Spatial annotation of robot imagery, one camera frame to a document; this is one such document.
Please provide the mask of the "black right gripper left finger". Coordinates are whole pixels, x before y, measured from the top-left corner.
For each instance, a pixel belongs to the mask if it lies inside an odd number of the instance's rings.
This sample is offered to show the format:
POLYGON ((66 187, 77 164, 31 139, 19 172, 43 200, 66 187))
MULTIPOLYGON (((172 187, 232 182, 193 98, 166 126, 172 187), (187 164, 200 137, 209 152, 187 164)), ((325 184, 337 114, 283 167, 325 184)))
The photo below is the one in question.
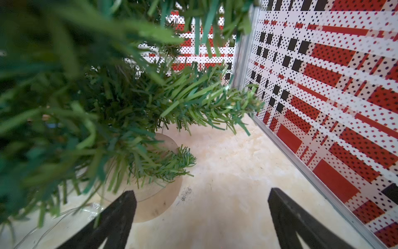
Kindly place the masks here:
POLYGON ((59 246, 60 249, 124 249, 133 224, 137 200, 134 191, 124 192, 78 233, 59 246))

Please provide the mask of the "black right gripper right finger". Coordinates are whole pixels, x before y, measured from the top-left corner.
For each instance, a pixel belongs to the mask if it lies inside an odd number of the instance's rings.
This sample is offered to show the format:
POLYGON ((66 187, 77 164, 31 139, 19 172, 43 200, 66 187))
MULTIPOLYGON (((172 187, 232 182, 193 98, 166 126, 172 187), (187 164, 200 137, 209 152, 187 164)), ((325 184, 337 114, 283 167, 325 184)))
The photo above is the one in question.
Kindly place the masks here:
POLYGON ((352 246, 298 205, 279 188, 268 197, 272 221, 282 249, 301 249, 302 238, 310 249, 351 249, 352 246))

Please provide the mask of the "green christmas tree wooden base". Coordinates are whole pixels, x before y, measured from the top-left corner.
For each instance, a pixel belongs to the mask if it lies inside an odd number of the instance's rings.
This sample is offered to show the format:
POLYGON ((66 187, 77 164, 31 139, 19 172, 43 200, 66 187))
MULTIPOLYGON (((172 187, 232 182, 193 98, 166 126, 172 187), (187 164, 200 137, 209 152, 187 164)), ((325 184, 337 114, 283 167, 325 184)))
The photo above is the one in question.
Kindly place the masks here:
POLYGON ((67 219, 60 246, 134 191, 133 223, 163 214, 197 160, 162 129, 235 131, 261 109, 224 62, 175 70, 251 31, 258 1, 1 1, 1 248, 32 218, 67 219))

